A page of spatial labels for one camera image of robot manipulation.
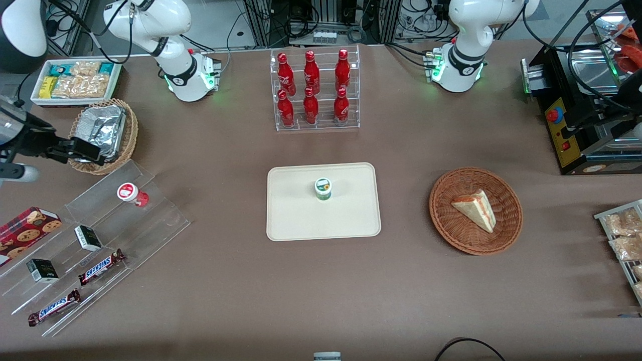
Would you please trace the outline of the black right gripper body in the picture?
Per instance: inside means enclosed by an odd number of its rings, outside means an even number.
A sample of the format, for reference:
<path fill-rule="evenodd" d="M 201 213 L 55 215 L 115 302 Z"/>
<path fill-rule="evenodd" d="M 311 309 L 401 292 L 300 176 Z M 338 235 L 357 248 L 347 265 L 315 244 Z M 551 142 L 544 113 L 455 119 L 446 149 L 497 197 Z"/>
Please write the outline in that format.
<path fill-rule="evenodd" d="M 12 162 L 16 155 L 50 158 L 67 162 L 76 158 L 74 141 L 58 137 L 49 123 L 16 106 L 7 97 L 1 100 L 2 162 Z"/>

